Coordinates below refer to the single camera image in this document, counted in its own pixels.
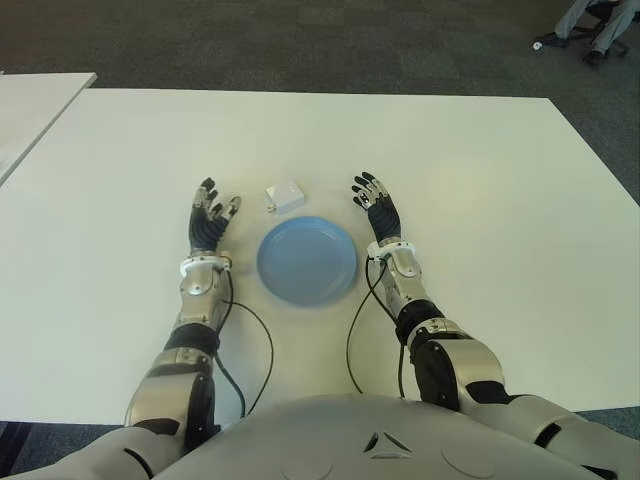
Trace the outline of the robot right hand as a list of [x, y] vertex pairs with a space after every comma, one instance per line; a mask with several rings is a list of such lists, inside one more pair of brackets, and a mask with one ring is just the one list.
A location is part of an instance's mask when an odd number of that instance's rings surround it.
[[401, 220], [391, 195], [373, 174], [363, 171], [351, 186], [353, 202], [366, 212], [376, 242], [400, 239]]

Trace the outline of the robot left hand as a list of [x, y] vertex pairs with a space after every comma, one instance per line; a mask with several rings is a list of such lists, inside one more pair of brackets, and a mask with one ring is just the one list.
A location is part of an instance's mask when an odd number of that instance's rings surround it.
[[205, 178], [194, 194], [188, 227], [190, 252], [215, 252], [233, 217], [241, 207], [235, 196], [227, 203], [214, 203], [218, 196], [216, 183]]

